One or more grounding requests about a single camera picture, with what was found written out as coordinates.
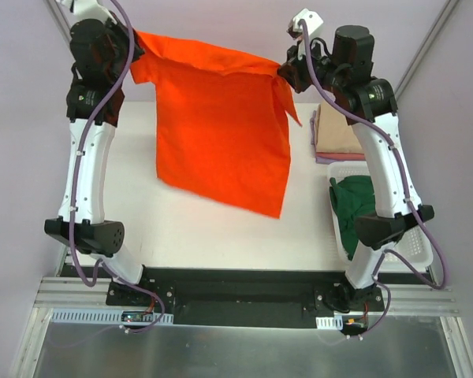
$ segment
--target white basket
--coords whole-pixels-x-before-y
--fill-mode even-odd
[[[332,177],[334,177],[336,181],[339,182],[347,176],[356,175],[370,175],[365,161],[341,161],[328,165],[328,185]],[[333,208],[331,208],[331,213],[333,215],[338,254],[344,263],[350,264],[351,262],[347,257],[347,252],[341,244],[338,218],[333,211]],[[431,244],[422,230],[418,227],[413,228],[404,234],[403,239],[396,245],[395,251],[403,255],[418,270],[424,270],[431,264],[431,262],[433,262],[433,251],[431,249]],[[404,266],[404,264],[391,254],[387,254],[385,256],[385,260],[381,267],[381,271],[396,272],[407,270],[408,269]]]

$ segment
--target orange cloth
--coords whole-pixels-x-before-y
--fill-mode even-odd
[[[286,112],[299,123],[278,63],[198,41],[139,32],[136,83],[156,85],[158,178],[219,202],[280,217],[289,175]]]

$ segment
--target white bracket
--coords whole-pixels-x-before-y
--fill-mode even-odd
[[[341,331],[344,327],[344,321],[341,315],[335,315],[334,317],[316,317],[315,324],[317,329]]]

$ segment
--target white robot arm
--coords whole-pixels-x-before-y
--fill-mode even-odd
[[[96,0],[62,0],[61,4],[67,6],[77,18],[71,28],[70,50],[75,64],[72,69],[73,82],[67,96],[71,148],[65,195],[58,218],[46,220],[44,229],[48,235],[66,245],[70,245],[73,238],[79,252],[95,260],[101,259],[117,276],[137,284],[142,278],[143,266],[133,260],[123,243],[124,225],[105,220],[103,211],[107,158],[124,100],[120,86],[87,128],[93,110],[109,93],[125,67],[128,32]],[[141,54],[141,49],[136,45],[134,59]],[[75,206],[74,177],[77,177]],[[71,213],[75,213],[72,236]]]
[[[342,26],[336,31],[333,52],[330,53],[325,41],[320,38],[321,29],[322,19],[308,9],[292,19],[288,32],[297,44],[288,50],[288,60],[278,73],[298,93],[313,84],[313,75],[324,89],[335,94],[336,104],[332,105],[344,112],[348,124],[353,127],[373,181],[376,213],[356,220],[359,244],[345,272],[346,281],[340,285],[343,293],[337,293],[345,299],[338,300],[338,304],[324,301],[333,309],[343,310],[346,309],[343,301],[345,304],[357,301],[358,297],[363,298],[371,292],[384,251],[394,247],[406,231],[418,224],[414,212],[422,221],[428,221],[434,216],[434,211],[432,206],[422,204],[410,179],[399,143],[393,89],[386,80],[371,75],[373,36],[361,26]],[[311,56],[311,71],[306,49],[309,49],[308,55]],[[370,123],[356,123],[354,117],[349,117],[351,114]],[[396,155],[401,156],[402,170]]]

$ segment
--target white table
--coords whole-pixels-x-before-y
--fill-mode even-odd
[[[345,270],[338,257],[326,167],[315,163],[309,119],[290,121],[292,164],[280,220],[165,185],[155,171],[155,103],[126,102],[110,149],[106,219],[125,224],[125,244],[146,266]],[[83,265],[94,260],[83,256]]]

